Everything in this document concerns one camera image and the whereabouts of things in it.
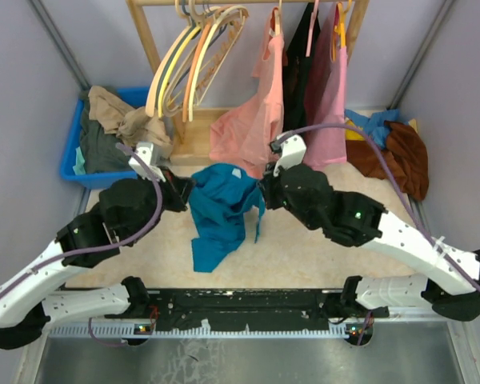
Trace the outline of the teal blue t shirt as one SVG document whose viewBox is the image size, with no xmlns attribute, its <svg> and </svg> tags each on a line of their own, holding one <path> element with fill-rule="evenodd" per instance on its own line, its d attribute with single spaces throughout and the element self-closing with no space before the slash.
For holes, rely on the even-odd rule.
<svg viewBox="0 0 480 384">
<path fill-rule="evenodd" d="M 266 207 L 258 180 L 226 163 L 192 175 L 190 211 L 198 236 L 191 241 L 194 271 L 211 273 L 246 239 L 245 214 L 258 210 L 254 239 L 261 233 Z"/>
</svg>

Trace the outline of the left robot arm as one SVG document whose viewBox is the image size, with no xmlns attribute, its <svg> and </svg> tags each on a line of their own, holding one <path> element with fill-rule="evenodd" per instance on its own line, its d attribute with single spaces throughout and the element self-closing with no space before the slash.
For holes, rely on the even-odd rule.
<svg viewBox="0 0 480 384">
<path fill-rule="evenodd" d="M 26 346 L 64 322 L 105 317 L 139 318 L 150 308 L 142 280 L 126 277 L 102 289 L 63 293 L 67 280 L 132 247 L 164 211 L 186 211 L 195 181 L 161 168 L 155 180 L 125 178 L 98 195 L 29 265 L 0 285 L 0 349 Z"/>
</svg>

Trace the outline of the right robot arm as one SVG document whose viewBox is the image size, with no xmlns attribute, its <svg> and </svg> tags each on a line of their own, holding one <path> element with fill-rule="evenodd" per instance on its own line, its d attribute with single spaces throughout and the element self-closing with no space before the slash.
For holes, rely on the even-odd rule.
<svg viewBox="0 0 480 384">
<path fill-rule="evenodd" d="M 341 297 L 348 315 L 383 307 L 431 308 L 461 322 L 480 315 L 480 250 L 427 239 L 380 202 L 335 190 L 324 173 L 304 164 L 284 169 L 272 162 L 258 185 L 267 209 L 283 208 L 335 244 L 391 256 L 413 270 L 408 276 L 348 277 Z"/>
</svg>

